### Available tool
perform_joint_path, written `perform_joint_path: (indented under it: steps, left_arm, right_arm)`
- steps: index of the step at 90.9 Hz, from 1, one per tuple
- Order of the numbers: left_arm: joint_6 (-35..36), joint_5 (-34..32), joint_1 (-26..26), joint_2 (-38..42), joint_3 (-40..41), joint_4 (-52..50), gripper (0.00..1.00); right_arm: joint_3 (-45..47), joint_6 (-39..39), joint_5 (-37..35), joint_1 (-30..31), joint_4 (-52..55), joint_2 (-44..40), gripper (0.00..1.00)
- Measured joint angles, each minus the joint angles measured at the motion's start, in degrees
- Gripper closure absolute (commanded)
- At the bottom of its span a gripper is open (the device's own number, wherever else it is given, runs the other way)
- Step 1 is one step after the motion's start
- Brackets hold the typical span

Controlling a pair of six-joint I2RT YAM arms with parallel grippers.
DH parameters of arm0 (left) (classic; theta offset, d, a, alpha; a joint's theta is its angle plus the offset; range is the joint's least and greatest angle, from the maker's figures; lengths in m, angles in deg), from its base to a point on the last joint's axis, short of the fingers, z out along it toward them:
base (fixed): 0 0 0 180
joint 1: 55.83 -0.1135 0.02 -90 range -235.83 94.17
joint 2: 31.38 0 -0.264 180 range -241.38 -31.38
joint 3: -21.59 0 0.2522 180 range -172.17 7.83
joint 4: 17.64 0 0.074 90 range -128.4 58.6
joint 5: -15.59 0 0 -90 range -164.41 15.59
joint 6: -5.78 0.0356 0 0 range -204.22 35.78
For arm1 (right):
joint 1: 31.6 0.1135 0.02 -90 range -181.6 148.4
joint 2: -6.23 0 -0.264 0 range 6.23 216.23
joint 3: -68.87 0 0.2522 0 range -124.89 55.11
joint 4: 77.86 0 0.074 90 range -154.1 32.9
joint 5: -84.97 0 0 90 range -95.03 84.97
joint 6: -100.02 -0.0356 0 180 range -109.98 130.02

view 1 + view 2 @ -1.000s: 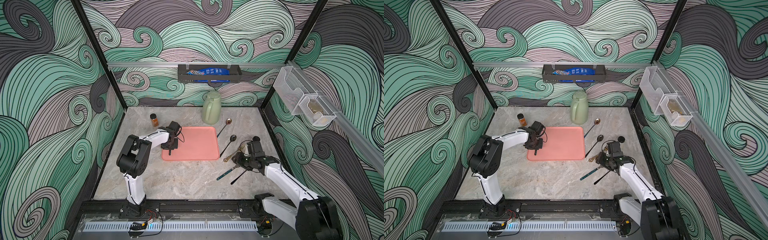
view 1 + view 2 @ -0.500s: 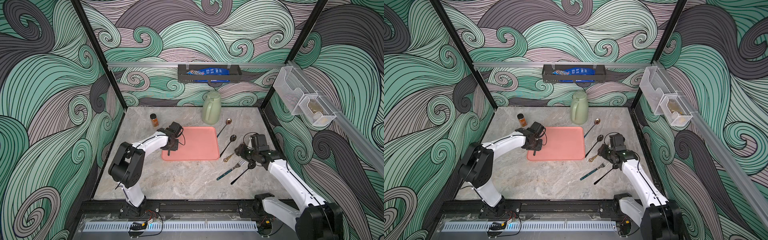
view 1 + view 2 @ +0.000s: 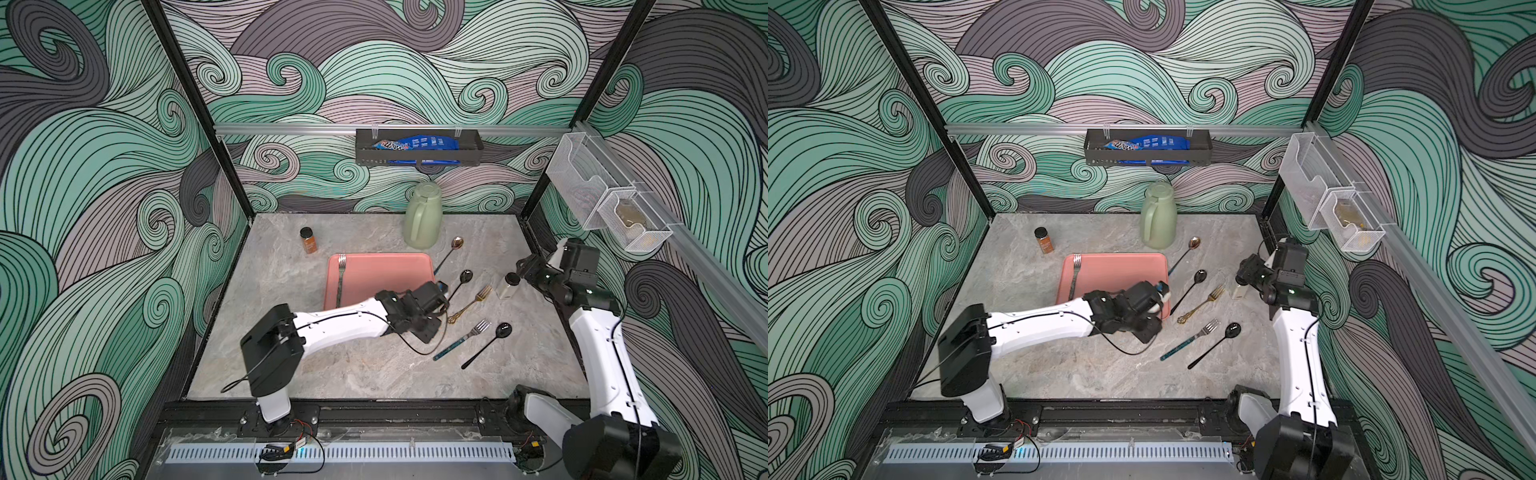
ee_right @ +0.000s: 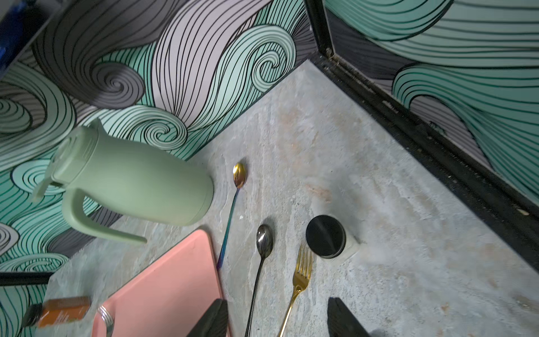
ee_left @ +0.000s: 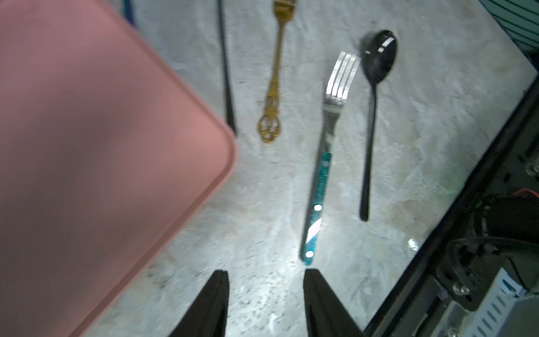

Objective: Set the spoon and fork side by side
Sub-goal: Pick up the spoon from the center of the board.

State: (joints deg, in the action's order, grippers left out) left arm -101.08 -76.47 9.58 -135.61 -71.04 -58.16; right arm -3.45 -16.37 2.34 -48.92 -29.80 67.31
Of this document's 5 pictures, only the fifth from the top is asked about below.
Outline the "black spoon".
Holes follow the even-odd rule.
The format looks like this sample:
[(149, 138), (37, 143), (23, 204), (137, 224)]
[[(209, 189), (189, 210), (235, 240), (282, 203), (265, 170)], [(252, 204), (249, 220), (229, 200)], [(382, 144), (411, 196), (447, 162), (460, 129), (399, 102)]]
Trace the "black spoon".
[(390, 73), (397, 56), (397, 49), (398, 42), (395, 34), (392, 31), (385, 29), (374, 35), (364, 50), (363, 71), (371, 87), (371, 105), (367, 126), (362, 195), (359, 207), (359, 217), (363, 222), (369, 220), (371, 167), (373, 161), (373, 144), (376, 130), (378, 97), (377, 85), (379, 85)]
[(234, 116), (234, 106), (233, 106), (233, 97), (232, 90), (230, 86), (230, 76), (228, 69), (228, 60), (227, 60), (227, 50), (226, 50), (226, 35), (225, 35), (225, 11), (224, 11), (224, 1), (217, 0), (218, 3), (218, 24), (219, 24), (219, 33), (220, 33), (220, 43), (222, 49), (222, 61), (223, 61), (223, 79), (225, 87), (225, 112), (226, 112), (226, 122), (231, 130), (237, 135), (236, 121)]

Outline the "silver fork teal handle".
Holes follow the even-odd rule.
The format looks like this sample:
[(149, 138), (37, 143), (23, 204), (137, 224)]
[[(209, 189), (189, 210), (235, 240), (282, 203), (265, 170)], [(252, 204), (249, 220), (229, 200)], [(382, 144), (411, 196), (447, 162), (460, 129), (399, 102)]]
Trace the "silver fork teal handle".
[(307, 204), (307, 220), (300, 251), (300, 259), (307, 266), (312, 265), (317, 251), (322, 213), (324, 210), (324, 198), (331, 168), (331, 148), (334, 144), (335, 126), (347, 102), (350, 87), (360, 63), (361, 58), (359, 56), (342, 51), (328, 78), (322, 103), (324, 121), (321, 140), (312, 181), (312, 192)]

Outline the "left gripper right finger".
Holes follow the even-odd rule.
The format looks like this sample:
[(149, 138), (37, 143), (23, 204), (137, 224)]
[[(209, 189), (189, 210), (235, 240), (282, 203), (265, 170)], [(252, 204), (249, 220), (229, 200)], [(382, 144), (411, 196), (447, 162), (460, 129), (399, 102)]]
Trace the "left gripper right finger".
[(318, 269), (303, 281), (308, 336), (364, 336)]

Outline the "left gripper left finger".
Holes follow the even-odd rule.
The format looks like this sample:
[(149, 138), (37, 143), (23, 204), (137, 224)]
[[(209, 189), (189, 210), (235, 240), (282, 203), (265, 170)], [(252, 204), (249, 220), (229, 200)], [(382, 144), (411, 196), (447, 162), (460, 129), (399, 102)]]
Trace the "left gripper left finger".
[(169, 336), (225, 336), (229, 295), (228, 272), (215, 270)]

